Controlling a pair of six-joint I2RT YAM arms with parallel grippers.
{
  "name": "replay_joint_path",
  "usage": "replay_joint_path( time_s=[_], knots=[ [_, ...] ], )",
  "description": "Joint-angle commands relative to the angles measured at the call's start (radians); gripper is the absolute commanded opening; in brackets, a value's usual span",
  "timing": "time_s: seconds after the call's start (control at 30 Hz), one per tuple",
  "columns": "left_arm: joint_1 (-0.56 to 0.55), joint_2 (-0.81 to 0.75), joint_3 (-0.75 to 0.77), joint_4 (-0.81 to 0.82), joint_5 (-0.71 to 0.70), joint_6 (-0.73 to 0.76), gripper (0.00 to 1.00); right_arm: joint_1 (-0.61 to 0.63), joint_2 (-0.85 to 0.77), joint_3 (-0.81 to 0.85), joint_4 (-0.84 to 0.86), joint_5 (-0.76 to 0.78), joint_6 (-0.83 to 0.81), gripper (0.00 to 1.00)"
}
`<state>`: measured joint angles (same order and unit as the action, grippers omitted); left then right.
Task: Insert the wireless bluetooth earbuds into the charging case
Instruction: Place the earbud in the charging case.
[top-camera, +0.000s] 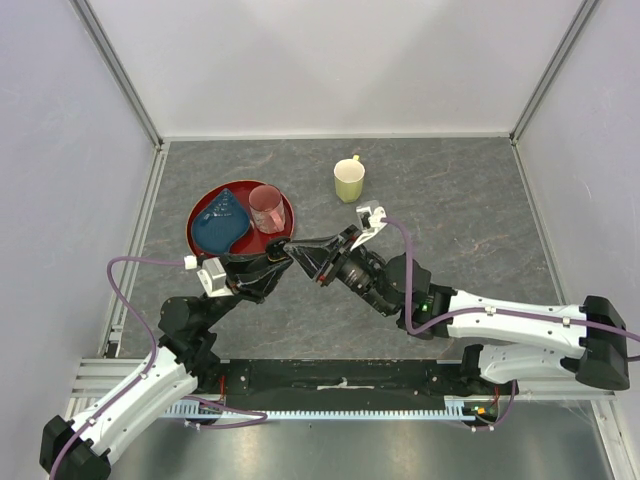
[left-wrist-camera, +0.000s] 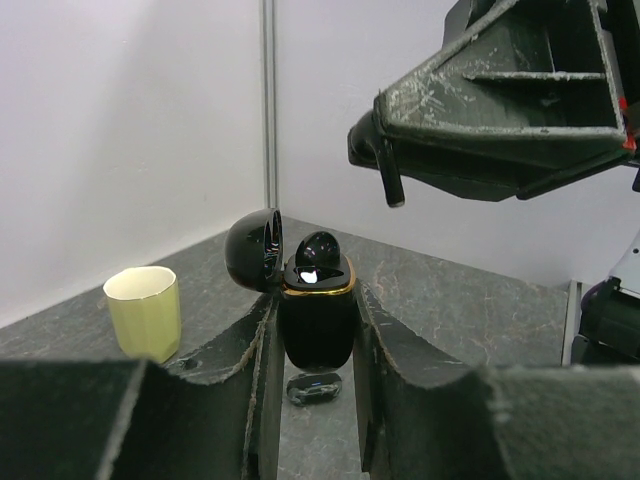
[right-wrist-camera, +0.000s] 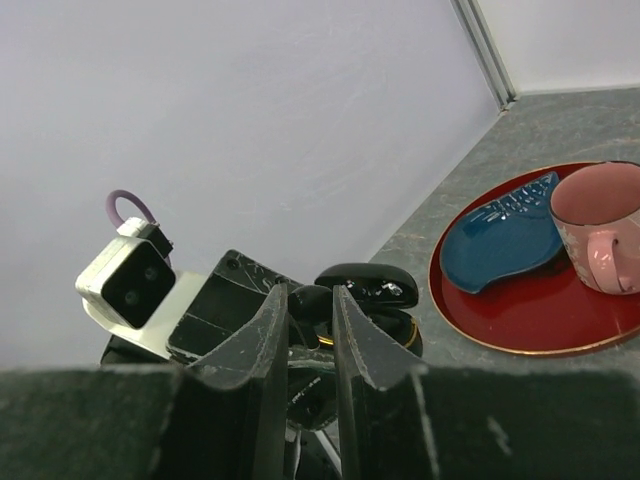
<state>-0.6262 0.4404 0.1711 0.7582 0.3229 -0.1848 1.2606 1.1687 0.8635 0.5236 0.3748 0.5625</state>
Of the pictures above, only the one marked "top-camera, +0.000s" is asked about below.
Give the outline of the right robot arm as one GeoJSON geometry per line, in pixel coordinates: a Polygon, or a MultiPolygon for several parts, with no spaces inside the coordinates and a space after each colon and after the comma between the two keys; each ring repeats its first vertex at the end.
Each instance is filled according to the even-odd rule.
{"type": "Polygon", "coordinates": [[[411,251],[385,260],[350,227],[329,238],[288,241],[282,250],[321,286],[338,280],[383,316],[423,339],[484,338],[498,347],[466,347],[458,381],[467,392],[526,378],[574,378],[591,388],[630,386],[632,335],[606,298],[545,306],[480,297],[437,285],[411,251]]]}

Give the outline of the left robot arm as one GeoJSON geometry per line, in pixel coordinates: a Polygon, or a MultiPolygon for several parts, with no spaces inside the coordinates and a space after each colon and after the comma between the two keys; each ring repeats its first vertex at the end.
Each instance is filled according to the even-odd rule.
{"type": "Polygon", "coordinates": [[[202,296],[171,297],[161,307],[160,338],[116,387],[70,420],[44,427],[39,460],[52,479],[106,479],[131,442],[177,401],[219,382],[213,326],[240,302],[259,304],[292,260],[284,253],[188,255],[177,266],[196,272],[202,296]]]}

